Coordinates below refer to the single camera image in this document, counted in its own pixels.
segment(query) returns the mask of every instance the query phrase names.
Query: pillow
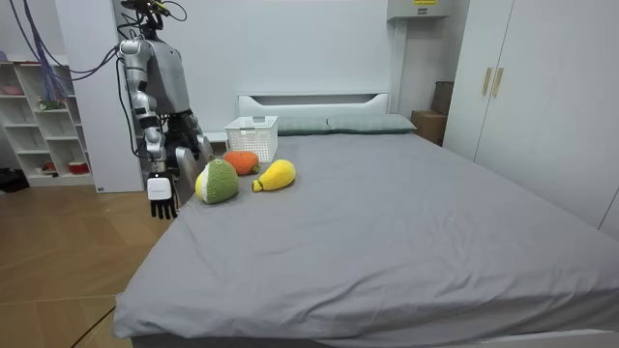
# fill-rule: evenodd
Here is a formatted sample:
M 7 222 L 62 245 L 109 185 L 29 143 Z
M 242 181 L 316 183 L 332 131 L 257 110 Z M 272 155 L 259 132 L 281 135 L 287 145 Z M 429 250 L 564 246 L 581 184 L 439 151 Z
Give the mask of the pillow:
M 279 116 L 278 135 L 312 135 L 329 132 L 326 116 Z
M 331 132 L 355 134 L 408 133 L 416 128 L 397 114 L 341 114 L 327 119 Z

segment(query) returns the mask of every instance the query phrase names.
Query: door handle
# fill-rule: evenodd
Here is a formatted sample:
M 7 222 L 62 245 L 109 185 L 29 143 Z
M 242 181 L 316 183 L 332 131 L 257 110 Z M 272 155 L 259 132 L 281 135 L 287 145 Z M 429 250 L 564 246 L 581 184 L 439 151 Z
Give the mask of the door handle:
M 501 79 L 503 79 L 503 68 L 499 68 L 496 72 L 496 78 L 492 83 L 492 96 L 496 98 L 499 95 L 499 86 L 501 85 Z
M 487 86 L 490 84 L 490 77 L 492 76 L 492 68 L 486 69 L 486 79 L 484 80 L 484 88 L 482 88 L 482 95 L 487 94 Z

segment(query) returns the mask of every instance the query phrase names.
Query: orange plush carrot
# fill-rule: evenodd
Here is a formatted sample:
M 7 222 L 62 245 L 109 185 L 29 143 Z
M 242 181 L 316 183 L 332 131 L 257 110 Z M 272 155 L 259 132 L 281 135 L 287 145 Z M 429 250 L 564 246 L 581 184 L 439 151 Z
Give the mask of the orange plush carrot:
M 228 151 L 223 160 L 232 164 L 238 175 L 257 174 L 260 171 L 258 155 L 252 151 Z

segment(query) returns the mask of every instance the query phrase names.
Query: white wardrobe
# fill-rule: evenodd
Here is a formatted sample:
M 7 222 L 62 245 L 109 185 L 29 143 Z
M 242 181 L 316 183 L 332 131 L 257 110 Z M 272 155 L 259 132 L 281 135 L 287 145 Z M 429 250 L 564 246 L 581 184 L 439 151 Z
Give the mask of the white wardrobe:
M 619 239 L 618 85 L 619 1 L 472 0 L 444 147 Z

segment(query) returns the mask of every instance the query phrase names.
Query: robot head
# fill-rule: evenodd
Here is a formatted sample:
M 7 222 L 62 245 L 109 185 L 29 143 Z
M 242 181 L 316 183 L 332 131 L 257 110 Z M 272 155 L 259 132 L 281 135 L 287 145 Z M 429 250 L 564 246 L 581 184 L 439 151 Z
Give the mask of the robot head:
M 124 0 L 120 2 L 123 7 L 135 11 L 139 20 L 140 31 L 147 39 L 155 39 L 157 30 L 163 29 L 162 15 L 171 15 L 167 7 L 155 0 Z

